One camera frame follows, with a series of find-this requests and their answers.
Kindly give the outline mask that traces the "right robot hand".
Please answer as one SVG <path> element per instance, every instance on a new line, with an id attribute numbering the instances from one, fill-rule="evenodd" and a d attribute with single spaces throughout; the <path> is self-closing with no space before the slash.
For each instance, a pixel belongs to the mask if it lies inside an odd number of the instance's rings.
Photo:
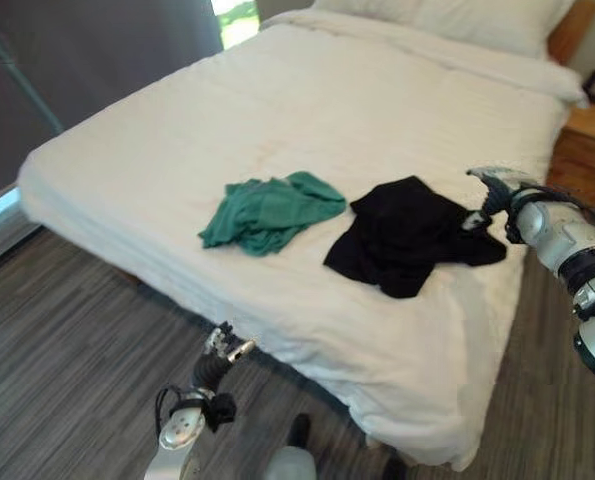
<path id="1" fill-rule="evenodd" d="M 494 215 L 510 210 L 513 198 L 521 191 L 538 186 L 527 173 L 506 167 L 476 167 L 468 169 L 466 174 L 476 177 L 487 187 L 487 196 L 481 208 L 464 220 L 462 229 L 465 231 L 487 228 Z"/>

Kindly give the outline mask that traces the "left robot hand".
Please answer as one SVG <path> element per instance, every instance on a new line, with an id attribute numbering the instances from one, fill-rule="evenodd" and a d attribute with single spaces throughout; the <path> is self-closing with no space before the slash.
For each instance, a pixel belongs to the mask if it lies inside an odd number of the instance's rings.
<path id="1" fill-rule="evenodd" d="M 215 327 L 204 343 L 199 359 L 193 367 L 191 386 L 217 392 L 219 385 L 235 363 L 256 347 L 254 339 L 242 341 L 233 334 L 228 322 Z"/>

